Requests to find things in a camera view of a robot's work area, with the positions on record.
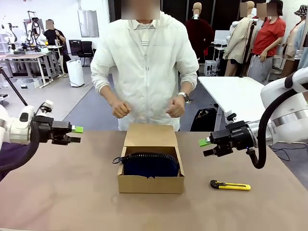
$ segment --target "striped shirt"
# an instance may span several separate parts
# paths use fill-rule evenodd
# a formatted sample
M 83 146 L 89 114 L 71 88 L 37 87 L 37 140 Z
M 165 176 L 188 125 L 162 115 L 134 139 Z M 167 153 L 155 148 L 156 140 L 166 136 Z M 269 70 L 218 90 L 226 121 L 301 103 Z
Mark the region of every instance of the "striped shirt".
M 139 35 L 143 52 L 146 53 L 155 31 L 156 20 L 153 20 L 150 24 L 141 24 L 137 20 L 132 20 L 132 24 L 134 30 Z

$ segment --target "black chair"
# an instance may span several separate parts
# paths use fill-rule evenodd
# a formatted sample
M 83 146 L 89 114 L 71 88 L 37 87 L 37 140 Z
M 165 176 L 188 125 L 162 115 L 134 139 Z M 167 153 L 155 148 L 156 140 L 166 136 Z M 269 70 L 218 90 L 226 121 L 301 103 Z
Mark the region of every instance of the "black chair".
M 83 59 L 83 66 L 85 66 L 86 58 L 89 58 L 90 63 L 94 57 L 92 42 L 91 41 L 81 41 L 81 50 L 77 51 L 78 57 Z

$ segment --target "open cardboard box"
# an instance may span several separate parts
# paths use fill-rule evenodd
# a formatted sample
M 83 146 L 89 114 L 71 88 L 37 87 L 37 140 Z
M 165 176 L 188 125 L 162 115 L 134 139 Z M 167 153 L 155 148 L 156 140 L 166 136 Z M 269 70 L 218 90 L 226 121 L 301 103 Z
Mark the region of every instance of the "open cardboard box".
M 123 174 L 123 164 L 118 170 L 120 193 L 183 193 L 184 170 L 172 126 L 131 124 L 128 128 L 122 157 L 135 152 L 165 153 L 177 159 L 180 165 L 177 177 L 146 178 Z

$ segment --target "white hooded jacket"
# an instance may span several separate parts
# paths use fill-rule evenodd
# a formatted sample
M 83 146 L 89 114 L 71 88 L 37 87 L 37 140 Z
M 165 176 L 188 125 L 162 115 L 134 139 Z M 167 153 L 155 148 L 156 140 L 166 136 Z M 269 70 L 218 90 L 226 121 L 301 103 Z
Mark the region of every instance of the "white hooded jacket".
M 131 20 L 110 23 L 91 63 L 96 90 L 109 85 L 112 73 L 119 99 L 131 106 L 130 114 L 119 119 L 119 130 L 127 130 L 130 123 L 172 125 L 179 130 L 180 119 L 166 114 L 170 99 L 179 92 L 178 71 L 181 82 L 196 87 L 199 64 L 186 27 L 161 12 L 155 28 L 144 54 Z

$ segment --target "black shirt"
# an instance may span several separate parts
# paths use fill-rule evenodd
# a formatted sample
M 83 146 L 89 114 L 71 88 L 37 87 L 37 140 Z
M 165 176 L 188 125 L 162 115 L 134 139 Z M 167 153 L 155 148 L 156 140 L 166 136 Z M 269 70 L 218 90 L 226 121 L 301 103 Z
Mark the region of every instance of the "black shirt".
M 64 45 L 63 41 L 59 38 L 59 36 L 56 35 L 56 30 L 57 29 L 46 30 L 45 33 L 44 33 L 44 35 L 45 35 L 45 37 L 46 37 L 46 39 L 48 41 L 48 45 L 50 45 L 50 46 L 56 45 L 56 43 L 54 41 L 57 39 L 57 37 L 58 37 L 58 40 L 60 42 L 60 45 Z M 61 36 L 64 37 L 64 35 L 63 35 L 61 30 L 57 30 L 57 31 L 60 33 Z

